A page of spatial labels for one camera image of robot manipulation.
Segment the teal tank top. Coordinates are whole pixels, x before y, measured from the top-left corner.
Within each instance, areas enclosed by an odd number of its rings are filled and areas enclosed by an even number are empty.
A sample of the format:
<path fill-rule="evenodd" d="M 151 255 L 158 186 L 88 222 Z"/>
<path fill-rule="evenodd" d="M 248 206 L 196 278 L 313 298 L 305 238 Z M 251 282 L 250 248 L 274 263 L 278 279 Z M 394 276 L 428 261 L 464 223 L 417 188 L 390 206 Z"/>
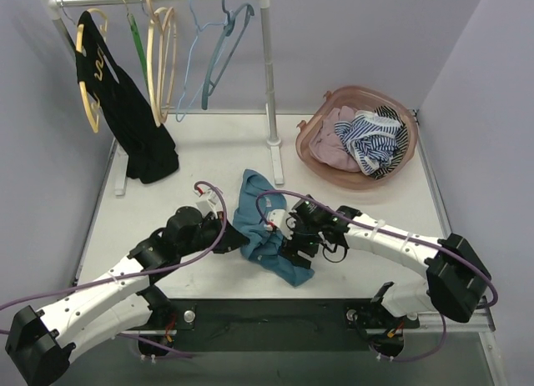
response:
<path fill-rule="evenodd" d="M 269 231 L 265 227 L 255 204 L 260 194 L 272 189 L 274 187 L 262 174 L 253 169 L 245 169 L 237 208 L 234 211 L 233 226 L 249 239 L 249 243 L 240 249 L 244 258 L 276 274 L 289 285 L 298 287 L 312 279 L 315 271 L 294 266 L 288 259 L 280 256 L 283 235 L 278 230 Z"/>

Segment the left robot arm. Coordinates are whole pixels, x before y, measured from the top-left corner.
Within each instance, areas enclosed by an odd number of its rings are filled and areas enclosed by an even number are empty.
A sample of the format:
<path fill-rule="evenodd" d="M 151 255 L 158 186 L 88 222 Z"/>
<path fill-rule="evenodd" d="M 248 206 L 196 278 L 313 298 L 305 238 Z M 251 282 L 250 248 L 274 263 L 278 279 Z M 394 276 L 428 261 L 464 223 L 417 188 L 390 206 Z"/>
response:
<path fill-rule="evenodd" d="M 6 352 L 28 385 L 50 385 L 79 356 L 115 335 L 147 324 L 161 328 L 171 304 L 157 282 L 182 258 L 227 253 L 248 243 L 223 213 L 183 207 L 92 284 L 42 308 L 21 308 Z"/>

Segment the teal plastic hanger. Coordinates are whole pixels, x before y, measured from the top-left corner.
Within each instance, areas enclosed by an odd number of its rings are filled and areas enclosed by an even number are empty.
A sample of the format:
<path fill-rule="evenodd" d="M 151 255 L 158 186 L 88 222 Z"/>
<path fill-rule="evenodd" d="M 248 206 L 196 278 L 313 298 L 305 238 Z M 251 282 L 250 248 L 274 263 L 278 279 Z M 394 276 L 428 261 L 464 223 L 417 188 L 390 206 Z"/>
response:
<path fill-rule="evenodd" d="M 201 109 L 204 111 L 208 109 L 209 99 L 229 66 L 251 18 L 255 15 L 250 3 L 242 3 L 232 11 L 226 7 L 226 0 L 221 0 L 221 8 L 226 16 L 226 22 L 209 60 L 201 89 Z"/>

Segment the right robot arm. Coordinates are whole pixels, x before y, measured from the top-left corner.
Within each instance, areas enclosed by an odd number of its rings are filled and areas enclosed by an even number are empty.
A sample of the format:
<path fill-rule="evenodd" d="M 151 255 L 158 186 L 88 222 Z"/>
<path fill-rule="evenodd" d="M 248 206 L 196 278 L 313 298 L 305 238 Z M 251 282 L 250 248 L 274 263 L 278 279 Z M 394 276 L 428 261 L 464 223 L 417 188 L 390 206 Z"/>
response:
<path fill-rule="evenodd" d="M 491 279 L 468 240 L 456 233 L 447 238 L 410 233 L 346 205 L 332 210 L 309 196 L 267 219 L 284 236 L 282 254 L 298 266 L 308 268 L 319 247 L 341 248 L 372 253 L 416 273 L 419 280 L 386 282 L 372 298 L 370 316 L 381 326 L 426 312 L 468 323 Z"/>

